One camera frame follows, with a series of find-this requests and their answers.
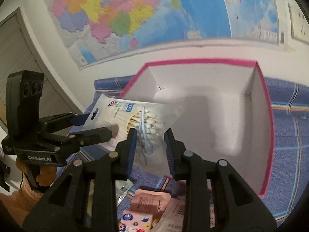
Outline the orange left sleeve forearm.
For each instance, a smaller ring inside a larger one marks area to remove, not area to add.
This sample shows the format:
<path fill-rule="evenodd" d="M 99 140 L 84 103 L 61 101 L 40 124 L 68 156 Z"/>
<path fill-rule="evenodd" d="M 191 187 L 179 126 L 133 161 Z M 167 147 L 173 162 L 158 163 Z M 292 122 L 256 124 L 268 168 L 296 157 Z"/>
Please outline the orange left sleeve forearm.
<path fill-rule="evenodd" d="M 1 193 L 1 203 L 14 221 L 22 226 L 26 216 L 43 196 L 44 193 L 32 190 L 28 180 L 24 179 L 21 188 L 12 195 Z"/>

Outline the left hand on handle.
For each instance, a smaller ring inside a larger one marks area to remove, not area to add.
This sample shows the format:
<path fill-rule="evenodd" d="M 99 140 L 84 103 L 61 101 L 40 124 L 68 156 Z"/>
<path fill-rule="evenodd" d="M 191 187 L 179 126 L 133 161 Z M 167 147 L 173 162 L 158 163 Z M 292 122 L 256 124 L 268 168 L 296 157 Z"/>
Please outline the left hand on handle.
<path fill-rule="evenodd" d="M 19 159 L 16 159 L 16 166 L 17 168 L 23 172 L 23 174 L 27 174 L 29 171 L 29 166 L 20 161 Z M 39 174 L 36 176 L 36 181 L 39 183 L 40 186 L 50 186 L 57 176 L 57 168 L 53 166 L 46 166 L 42 165 L 40 166 Z"/>

